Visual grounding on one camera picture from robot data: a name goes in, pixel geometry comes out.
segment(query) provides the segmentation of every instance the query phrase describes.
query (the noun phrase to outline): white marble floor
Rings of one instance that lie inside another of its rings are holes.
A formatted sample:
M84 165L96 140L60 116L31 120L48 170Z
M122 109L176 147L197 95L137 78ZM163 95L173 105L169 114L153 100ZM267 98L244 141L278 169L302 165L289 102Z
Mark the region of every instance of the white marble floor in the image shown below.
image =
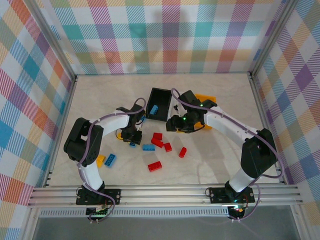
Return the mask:
M243 73L80 76L50 185L82 184L76 164L63 152L77 118L99 118L121 106L130 109L138 97L148 101L152 87L216 96L217 104L225 112L251 127L262 128L247 75ZM225 183L240 169L241 150L215 129L191 134L166 132L165 122L147 119L141 130L141 145L150 144L153 133L160 132L165 142L171 143L172 151L157 148L155 152L146 152L141 146L129 147L114 133L107 135L100 154L112 153L117 159L112 168L103 165L99 169L106 185ZM178 157L182 147L187 148L184 158ZM161 161L162 169L149 172L148 164L156 161ZM276 175L274 167L267 173ZM262 178L259 182L278 180Z

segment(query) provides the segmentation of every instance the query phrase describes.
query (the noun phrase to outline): enclosure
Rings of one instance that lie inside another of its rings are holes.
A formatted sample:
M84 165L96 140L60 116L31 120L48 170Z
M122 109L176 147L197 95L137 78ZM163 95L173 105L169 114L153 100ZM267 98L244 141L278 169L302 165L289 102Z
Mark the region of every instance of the enclosure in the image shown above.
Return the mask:
M214 98L246 127L271 131L284 168L265 174L284 176L252 186L245 216L254 214L233 223L228 206L206 196L242 168L228 134L170 132L147 118L134 148L117 131L102 138L99 154L116 160L98 174L120 189L120 204L106 224L90 225L76 205L84 182L67 137L78 118L148 102L153 88ZM0 125L0 239L200 239L212 230L220 239L318 239L320 2L2 0ZM144 151L154 133L172 151Z

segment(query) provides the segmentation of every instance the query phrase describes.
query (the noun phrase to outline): black tray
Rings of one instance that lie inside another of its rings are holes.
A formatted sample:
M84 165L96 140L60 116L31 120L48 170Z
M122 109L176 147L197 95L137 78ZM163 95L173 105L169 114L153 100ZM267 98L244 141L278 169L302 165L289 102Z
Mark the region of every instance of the black tray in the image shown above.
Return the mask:
M147 119L159 120L166 122L168 119L168 112L171 102L171 91L167 89L160 89L153 87L146 106L145 117ZM158 111L155 115L150 114L154 105L158 106Z

